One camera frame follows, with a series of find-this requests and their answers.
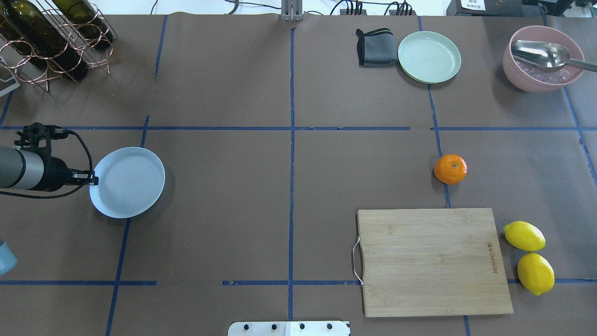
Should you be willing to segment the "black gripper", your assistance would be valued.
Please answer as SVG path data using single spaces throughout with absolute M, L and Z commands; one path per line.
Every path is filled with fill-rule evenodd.
M 57 191 L 66 185 L 96 186 L 99 184 L 96 172 L 71 172 L 62 159 L 52 156 L 42 157 L 42 162 L 42 191 Z

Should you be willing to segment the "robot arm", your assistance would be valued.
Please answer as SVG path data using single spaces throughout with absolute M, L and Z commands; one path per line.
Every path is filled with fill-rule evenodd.
M 40 152 L 1 147 L 0 187 L 28 191 L 54 192 L 64 186 L 96 185 L 98 178 L 89 161 L 88 170 L 69 168 L 47 150 Z

